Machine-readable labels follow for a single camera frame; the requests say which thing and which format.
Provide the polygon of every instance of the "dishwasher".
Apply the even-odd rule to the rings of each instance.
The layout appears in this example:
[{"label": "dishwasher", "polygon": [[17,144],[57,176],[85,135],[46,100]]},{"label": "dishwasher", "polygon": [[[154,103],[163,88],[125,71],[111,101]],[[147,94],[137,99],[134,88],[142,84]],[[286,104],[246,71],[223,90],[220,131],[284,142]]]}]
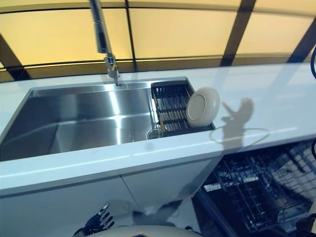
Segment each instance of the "dishwasher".
[{"label": "dishwasher", "polygon": [[316,197],[314,146],[305,140],[225,155],[197,198],[223,236],[295,236]]}]

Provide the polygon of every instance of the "sink basin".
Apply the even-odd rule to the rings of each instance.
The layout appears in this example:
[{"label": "sink basin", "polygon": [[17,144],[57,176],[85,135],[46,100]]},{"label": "sink basin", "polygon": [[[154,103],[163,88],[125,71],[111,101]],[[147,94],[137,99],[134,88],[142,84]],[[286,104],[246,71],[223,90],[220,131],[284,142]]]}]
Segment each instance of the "sink basin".
[{"label": "sink basin", "polygon": [[151,84],[160,81],[31,89],[1,135],[0,160],[146,140],[157,129]]}]

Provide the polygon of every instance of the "cabinet door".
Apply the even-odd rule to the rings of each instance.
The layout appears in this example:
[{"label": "cabinet door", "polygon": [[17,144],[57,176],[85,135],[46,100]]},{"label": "cabinet door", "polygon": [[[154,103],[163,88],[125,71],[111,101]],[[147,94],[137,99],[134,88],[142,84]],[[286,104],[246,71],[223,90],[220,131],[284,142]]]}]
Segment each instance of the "cabinet door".
[{"label": "cabinet door", "polygon": [[221,157],[122,175],[137,204],[144,208],[192,197]]},{"label": "cabinet door", "polygon": [[122,179],[66,186],[0,199],[4,237],[71,237],[106,203],[114,217],[135,209]]}]

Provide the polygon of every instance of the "dishwasher rack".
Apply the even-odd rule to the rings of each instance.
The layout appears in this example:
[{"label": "dishwasher rack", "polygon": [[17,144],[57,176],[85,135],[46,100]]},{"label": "dishwasher rack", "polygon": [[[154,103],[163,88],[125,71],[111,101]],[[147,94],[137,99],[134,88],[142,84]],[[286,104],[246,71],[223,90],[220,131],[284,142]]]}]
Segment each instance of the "dishwasher rack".
[{"label": "dishwasher rack", "polygon": [[164,137],[215,129],[212,123],[194,128],[188,124],[186,109],[193,90],[187,81],[155,82],[151,92],[158,117],[156,125]]},{"label": "dishwasher rack", "polygon": [[311,141],[225,156],[204,184],[231,197],[247,229],[281,227],[286,233],[316,198]]}]

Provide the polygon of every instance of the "faucet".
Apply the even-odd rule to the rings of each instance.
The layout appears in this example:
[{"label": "faucet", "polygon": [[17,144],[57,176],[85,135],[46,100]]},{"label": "faucet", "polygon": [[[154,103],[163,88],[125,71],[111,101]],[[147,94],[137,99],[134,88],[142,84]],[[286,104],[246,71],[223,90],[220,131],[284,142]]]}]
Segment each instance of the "faucet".
[{"label": "faucet", "polygon": [[105,21],[102,14],[102,7],[100,0],[89,0],[90,7],[94,19],[94,26],[95,26],[95,35],[97,39],[98,45],[98,52],[104,53],[104,61],[108,66],[108,76],[114,79],[115,85],[119,86],[118,77],[119,77],[119,70],[118,65],[115,60],[115,56],[112,53],[109,35],[107,32],[107,28],[105,25]]}]

